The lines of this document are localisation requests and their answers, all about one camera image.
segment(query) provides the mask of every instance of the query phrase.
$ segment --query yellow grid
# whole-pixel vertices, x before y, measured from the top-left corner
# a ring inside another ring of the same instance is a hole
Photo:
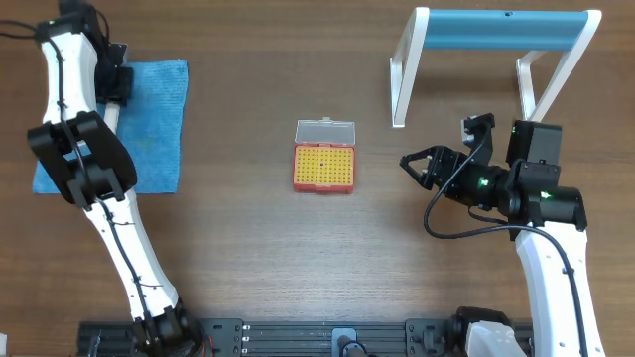
[[[296,147],[296,175],[294,183],[353,185],[352,148]]]

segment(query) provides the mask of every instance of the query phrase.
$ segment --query wooden table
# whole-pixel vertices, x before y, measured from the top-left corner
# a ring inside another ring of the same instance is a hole
[[[398,162],[441,144],[465,150],[459,119],[496,115],[494,164],[520,118],[514,59],[425,52],[407,128],[390,128],[388,58],[417,1],[94,1],[130,60],[188,60],[179,192],[139,197],[156,254],[200,317],[402,321],[460,305],[529,317],[514,245],[498,233],[440,241],[422,226],[432,193]],[[431,8],[584,10],[593,2],[432,1]],[[603,20],[546,117],[563,125],[561,184],[588,216],[588,273],[606,352],[632,354],[635,315],[635,2]],[[7,0],[2,17],[56,16],[55,1]],[[537,91],[557,56],[534,66]],[[0,39],[0,332],[20,354],[68,355],[82,320],[128,320],[124,290],[91,224],[58,196],[31,193],[26,143],[45,109],[32,42]],[[353,195],[292,190],[298,119],[354,121]],[[436,229],[481,224],[442,200]]]

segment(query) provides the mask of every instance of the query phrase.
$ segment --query green led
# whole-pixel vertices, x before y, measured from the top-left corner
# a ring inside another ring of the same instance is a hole
[[[485,187],[487,185],[489,185],[489,179],[484,178],[484,177],[481,177],[481,178],[478,179],[478,187],[479,188]]]

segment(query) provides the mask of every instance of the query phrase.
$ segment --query blue towel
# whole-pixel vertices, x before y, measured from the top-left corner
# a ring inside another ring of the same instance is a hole
[[[129,65],[134,69],[132,97],[119,113],[117,137],[137,169],[135,191],[174,193],[181,169],[188,63],[166,60]],[[98,105],[97,111],[103,116],[103,105]],[[40,163],[33,180],[33,192],[60,193]]]

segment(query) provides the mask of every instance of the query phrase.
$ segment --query transparent lid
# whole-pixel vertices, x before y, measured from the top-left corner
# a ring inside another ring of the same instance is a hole
[[[297,144],[355,145],[355,123],[321,120],[298,120]]]

